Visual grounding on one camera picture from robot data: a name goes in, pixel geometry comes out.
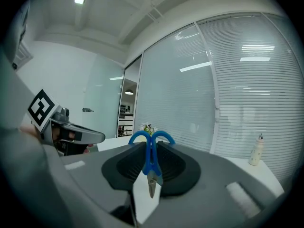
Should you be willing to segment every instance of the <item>blue scissor handle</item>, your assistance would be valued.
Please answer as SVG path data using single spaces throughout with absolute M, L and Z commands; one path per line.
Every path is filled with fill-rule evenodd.
M 129 144 L 132 144 L 132 143 L 134 142 L 134 140 L 135 140 L 138 136 L 140 136 L 140 135 L 143 135 L 143 136 L 146 137 L 146 139 L 147 139 L 147 147 L 148 147 L 148 146 L 150 147 L 150 145 L 151 145 L 151 136 L 150 136 L 150 134 L 149 134 L 148 132 L 146 132 L 146 131 L 137 131 L 136 133 L 134 133 L 134 134 L 131 136 L 130 140 L 129 140 Z
M 161 176 L 162 172 L 158 168 L 158 162 L 157 162 L 157 154 L 156 154 L 156 138 L 159 136 L 163 136 L 166 139 L 169 140 L 171 144 L 175 144 L 174 139 L 165 131 L 157 131 L 152 136 L 146 131 L 137 131 L 132 135 L 132 137 L 129 140 L 129 144 L 132 144 L 134 140 L 140 136 L 143 135 L 147 139 L 147 145 L 146 145 L 146 164 L 142 170 L 142 172 L 145 175 L 148 175 L 150 171 L 154 171 L 157 176 Z M 151 163 L 150 154 L 151 154 L 151 148 L 152 148 L 152 155 L 153 155 L 153 163 Z
M 166 139 L 168 139 L 171 144 L 175 144 L 175 141 L 173 140 L 173 138 L 168 133 L 166 133 L 165 131 L 157 131 L 152 135 L 152 137 L 151 137 L 151 144 L 152 144 L 151 148 L 152 148 L 152 155 L 153 155 L 153 163 L 148 161 L 148 160 L 150 160 L 151 151 L 150 151 L 149 148 L 147 148 L 147 150 L 146 150 L 146 165 L 145 165 L 145 167 L 142 171 L 145 175 L 148 175 L 149 171 L 151 171 L 151 170 L 153 170 L 157 176 L 161 176 L 161 174 L 162 174 L 162 172 L 160 171 L 160 169 L 158 167 L 157 154 L 156 154 L 156 138 L 159 137 L 159 136 L 163 136 Z

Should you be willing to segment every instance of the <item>glass wall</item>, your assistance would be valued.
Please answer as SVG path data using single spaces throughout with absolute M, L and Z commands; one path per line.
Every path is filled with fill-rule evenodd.
M 123 74 L 123 68 L 117 63 L 97 55 L 83 92 L 83 126 L 104 133 L 107 139 L 116 137 Z
M 211 62 L 195 26 L 173 33 L 145 51 L 135 130 L 149 123 L 176 143 L 209 151 L 215 119 Z
M 303 49 L 288 33 L 290 22 L 232 14 L 198 28 L 144 52 L 135 130 L 149 123 L 177 143 L 243 159 L 262 133 L 262 160 L 283 184 L 299 166 L 304 141 Z

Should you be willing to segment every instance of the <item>bottle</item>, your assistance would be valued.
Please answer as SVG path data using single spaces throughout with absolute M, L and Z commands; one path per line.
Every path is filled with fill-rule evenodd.
M 262 156 L 263 148 L 264 148 L 264 139 L 262 134 L 260 134 L 250 154 L 250 158 L 249 158 L 250 165 L 258 165 Z

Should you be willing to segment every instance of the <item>door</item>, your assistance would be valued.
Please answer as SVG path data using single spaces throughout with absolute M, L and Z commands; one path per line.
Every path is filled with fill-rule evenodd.
M 84 89 L 84 127 L 116 137 L 118 106 L 124 70 L 117 63 L 97 55 Z

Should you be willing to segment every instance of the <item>scissor blade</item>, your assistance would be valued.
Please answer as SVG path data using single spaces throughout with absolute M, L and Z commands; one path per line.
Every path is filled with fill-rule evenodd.
M 149 186 L 149 194 L 151 199 L 153 199 L 156 189 L 157 177 L 154 172 L 149 172 L 147 175 L 148 186 Z
M 153 199 L 153 197 L 154 197 L 154 192 L 155 192 L 155 190 L 153 191 L 153 187 L 151 185 L 149 185 L 149 193 L 150 193 L 151 199 Z

